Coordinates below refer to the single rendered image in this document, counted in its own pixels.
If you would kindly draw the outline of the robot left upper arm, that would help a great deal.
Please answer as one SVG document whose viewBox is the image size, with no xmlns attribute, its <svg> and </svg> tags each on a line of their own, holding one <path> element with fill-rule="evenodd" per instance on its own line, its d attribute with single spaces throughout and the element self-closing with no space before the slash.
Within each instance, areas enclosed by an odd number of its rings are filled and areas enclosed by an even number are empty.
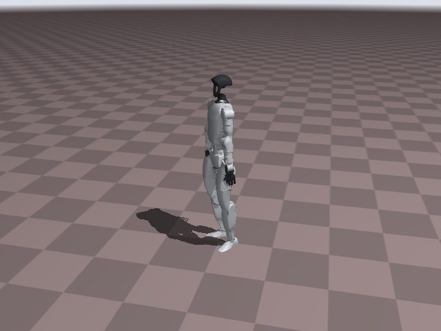
<svg viewBox="0 0 441 331">
<path fill-rule="evenodd" d="M 225 133 L 224 137 L 221 137 L 220 144 L 225 146 L 225 140 L 230 138 L 232 140 L 233 135 L 233 121 L 234 121 L 234 110 L 230 107 L 221 108 L 221 117 L 223 119 L 223 131 Z"/>
</svg>

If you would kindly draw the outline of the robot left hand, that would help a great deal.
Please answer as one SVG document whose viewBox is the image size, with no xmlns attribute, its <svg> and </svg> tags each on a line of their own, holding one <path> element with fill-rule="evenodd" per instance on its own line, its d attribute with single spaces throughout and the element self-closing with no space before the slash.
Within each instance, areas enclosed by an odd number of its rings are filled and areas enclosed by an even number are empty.
<svg viewBox="0 0 441 331">
<path fill-rule="evenodd" d="M 234 181 L 234 184 L 236 184 L 236 180 L 235 180 L 236 177 L 234 175 L 234 170 L 228 172 L 227 171 L 227 166 L 225 166 L 225 172 L 226 172 L 226 175 L 225 175 L 225 178 L 223 180 L 226 180 L 226 184 L 228 183 L 229 185 L 230 184 L 233 185 L 233 181 Z"/>
</svg>

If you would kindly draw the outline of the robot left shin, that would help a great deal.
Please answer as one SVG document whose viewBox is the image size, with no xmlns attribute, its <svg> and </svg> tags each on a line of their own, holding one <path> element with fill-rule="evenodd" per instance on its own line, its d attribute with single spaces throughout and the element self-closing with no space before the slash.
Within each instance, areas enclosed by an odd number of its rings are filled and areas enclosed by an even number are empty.
<svg viewBox="0 0 441 331">
<path fill-rule="evenodd" d="M 223 226 L 226 231 L 227 240 L 230 241 L 230 243 L 234 242 L 234 228 L 236 225 L 236 205 L 234 203 L 231 203 L 229 205 L 229 211 L 226 213 L 225 210 L 222 209 L 222 220 L 223 220 Z M 229 237 L 229 238 L 228 238 Z"/>
</svg>

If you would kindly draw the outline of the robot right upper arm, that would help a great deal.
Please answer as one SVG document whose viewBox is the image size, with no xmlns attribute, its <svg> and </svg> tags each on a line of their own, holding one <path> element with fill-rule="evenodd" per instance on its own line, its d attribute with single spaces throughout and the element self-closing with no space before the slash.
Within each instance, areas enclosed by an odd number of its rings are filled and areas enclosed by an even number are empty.
<svg viewBox="0 0 441 331">
<path fill-rule="evenodd" d="M 213 101 L 213 100 L 208 101 L 208 104 L 207 104 L 208 108 L 209 108 L 209 104 L 210 104 L 211 101 Z M 208 124 L 205 126 L 205 131 L 208 133 Z"/>
</svg>

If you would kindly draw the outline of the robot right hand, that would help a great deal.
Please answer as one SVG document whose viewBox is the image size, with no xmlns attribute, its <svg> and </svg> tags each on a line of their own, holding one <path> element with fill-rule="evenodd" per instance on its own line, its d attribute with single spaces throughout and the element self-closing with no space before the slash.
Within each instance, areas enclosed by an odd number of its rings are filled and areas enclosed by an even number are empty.
<svg viewBox="0 0 441 331">
<path fill-rule="evenodd" d="M 206 150 L 205 151 L 205 156 L 208 156 L 209 155 L 209 150 Z M 218 168 L 215 168 L 215 169 L 218 169 Z"/>
</svg>

